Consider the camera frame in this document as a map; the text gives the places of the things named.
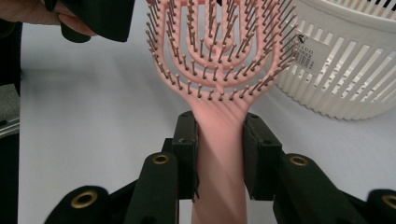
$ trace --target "basket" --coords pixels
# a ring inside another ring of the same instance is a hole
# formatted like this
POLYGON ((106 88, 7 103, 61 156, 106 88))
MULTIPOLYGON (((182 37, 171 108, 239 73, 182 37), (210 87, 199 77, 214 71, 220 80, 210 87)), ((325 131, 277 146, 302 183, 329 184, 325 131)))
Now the basket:
POLYGON ((293 3, 298 52, 277 86, 332 118, 368 119, 396 106, 396 0, 293 3))

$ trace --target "pink hairbrush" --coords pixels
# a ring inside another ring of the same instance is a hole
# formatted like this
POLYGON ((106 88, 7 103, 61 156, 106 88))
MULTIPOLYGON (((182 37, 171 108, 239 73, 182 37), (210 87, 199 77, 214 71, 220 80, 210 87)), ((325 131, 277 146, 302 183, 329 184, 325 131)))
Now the pink hairbrush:
POLYGON ((191 222, 247 223, 243 122, 253 102, 294 60, 291 34, 296 25, 290 23, 296 17, 291 14, 295 6, 291 0, 223 0, 221 21, 214 0, 153 0, 148 7, 148 43, 157 71, 188 102, 199 124, 199 199, 193 204, 191 222), (202 38, 200 5, 205 5, 202 38), (189 54, 181 52, 182 27, 189 54), (164 55, 165 45, 170 57, 164 55), (263 68, 266 73, 259 77, 263 68))

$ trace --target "human hand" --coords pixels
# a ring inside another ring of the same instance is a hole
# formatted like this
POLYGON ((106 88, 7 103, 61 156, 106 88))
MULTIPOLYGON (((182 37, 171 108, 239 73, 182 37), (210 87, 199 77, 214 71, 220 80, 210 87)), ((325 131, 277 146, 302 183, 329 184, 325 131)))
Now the human hand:
POLYGON ((46 25, 59 25, 62 22, 81 34, 96 35, 60 1, 54 12, 47 11, 42 0, 0 0, 0 8, 0 19, 5 21, 46 25))

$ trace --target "basket label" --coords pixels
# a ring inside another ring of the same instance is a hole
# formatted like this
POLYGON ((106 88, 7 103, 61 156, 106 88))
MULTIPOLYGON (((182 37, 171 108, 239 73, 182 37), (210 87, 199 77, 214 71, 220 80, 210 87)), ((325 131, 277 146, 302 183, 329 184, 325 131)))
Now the basket label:
MULTIPOLYGON (((295 48, 297 48, 298 51, 294 56, 296 58, 294 63, 313 76, 317 76, 329 57, 331 51, 330 47, 309 35, 299 34, 296 40, 298 45, 295 48)), ((291 43, 286 46, 286 49, 292 47, 292 42, 294 41, 291 41, 291 43)))

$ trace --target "white table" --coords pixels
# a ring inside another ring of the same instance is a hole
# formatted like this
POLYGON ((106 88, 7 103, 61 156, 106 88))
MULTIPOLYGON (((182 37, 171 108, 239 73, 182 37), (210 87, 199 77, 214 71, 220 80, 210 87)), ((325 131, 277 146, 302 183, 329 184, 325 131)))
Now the white table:
MULTIPOLYGON (((127 43, 66 41, 56 26, 24 25, 21 82, 21 224, 43 223, 69 191, 110 193, 138 178, 144 159, 189 110, 158 78, 146 8, 136 1, 127 43)), ((286 152, 313 159, 341 190, 365 199, 396 189, 396 110, 363 121, 329 119, 273 88, 251 108, 286 152)), ((275 223, 272 203, 248 202, 249 223, 275 223)), ((189 223, 183 202, 180 223, 189 223)))

